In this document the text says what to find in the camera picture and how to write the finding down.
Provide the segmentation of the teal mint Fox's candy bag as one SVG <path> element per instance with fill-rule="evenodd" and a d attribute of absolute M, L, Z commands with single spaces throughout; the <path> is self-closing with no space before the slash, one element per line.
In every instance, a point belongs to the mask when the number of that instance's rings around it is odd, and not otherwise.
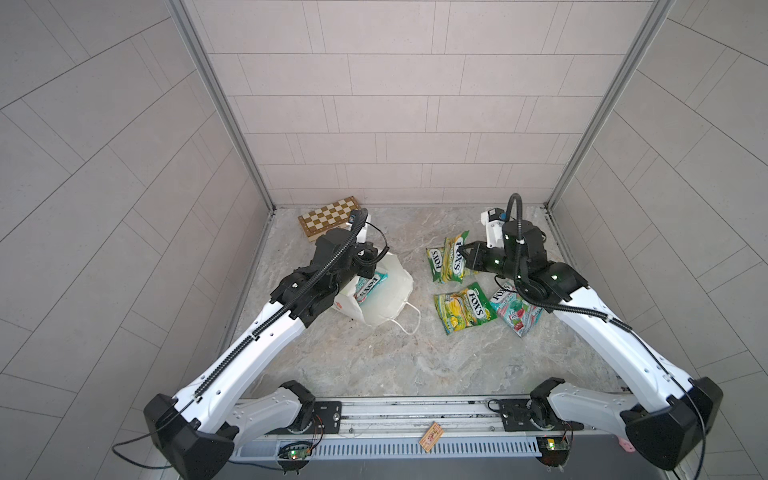
<path fill-rule="evenodd" d="M 494 312 L 519 337 L 526 336 L 538 323 L 543 309 L 526 302 L 510 281 L 498 281 L 497 286 L 490 298 Z"/>

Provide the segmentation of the white paper bag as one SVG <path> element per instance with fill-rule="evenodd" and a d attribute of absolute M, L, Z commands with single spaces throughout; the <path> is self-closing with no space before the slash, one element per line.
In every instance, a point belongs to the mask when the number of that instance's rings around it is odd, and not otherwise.
<path fill-rule="evenodd" d="M 422 319 L 421 311 L 409 302 L 414 288 L 413 277 L 405 270 L 399 258 L 392 253 L 386 254 L 378 263 L 376 271 L 387 273 L 388 279 L 379 285 L 363 304 L 358 304 L 354 299 L 356 284 L 360 278 L 355 276 L 336 295 L 332 308 L 372 329 L 392 323 L 406 335 L 413 336 L 418 331 Z M 416 315 L 416 322 L 412 329 L 408 329 L 397 320 L 406 308 L 412 309 Z"/>

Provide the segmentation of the green yellow Fox's candy bag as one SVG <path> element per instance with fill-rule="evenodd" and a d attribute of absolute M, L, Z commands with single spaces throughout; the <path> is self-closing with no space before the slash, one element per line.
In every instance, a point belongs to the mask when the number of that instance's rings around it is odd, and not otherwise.
<path fill-rule="evenodd" d="M 429 247 L 426 249 L 426 255 L 431 270 L 432 281 L 436 283 L 443 283 L 444 248 Z"/>

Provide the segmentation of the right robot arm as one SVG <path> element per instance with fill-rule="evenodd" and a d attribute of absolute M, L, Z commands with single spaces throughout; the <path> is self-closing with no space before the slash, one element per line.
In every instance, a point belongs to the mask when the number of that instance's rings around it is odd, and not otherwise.
<path fill-rule="evenodd" d="M 523 219 L 519 197 L 481 215 L 486 238 L 459 247 L 465 264 L 510 284 L 581 336 L 628 389 L 604 393 L 551 377 L 529 394 L 532 423 L 545 430 L 582 423 L 629 442 L 655 467 L 674 470 L 694 450 L 704 452 L 723 400 L 710 378 L 698 379 L 664 358 L 623 322 L 587 280 L 548 259 L 545 234 Z"/>

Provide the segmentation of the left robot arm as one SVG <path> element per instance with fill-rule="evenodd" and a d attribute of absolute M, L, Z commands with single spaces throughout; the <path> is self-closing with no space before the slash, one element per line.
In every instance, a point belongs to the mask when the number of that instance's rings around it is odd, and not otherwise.
<path fill-rule="evenodd" d="M 371 277 L 386 255 L 365 238 L 368 212 L 315 242 L 309 265 L 295 269 L 239 337 L 199 377 L 144 408 L 155 448 L 183 479 L 211 479 L 235 449 L 278 429 L 313 430 L 314 396 L 296 381 L 253 401 L 242 396 L 276 355 L 303 334 L 354 278 Z"/>

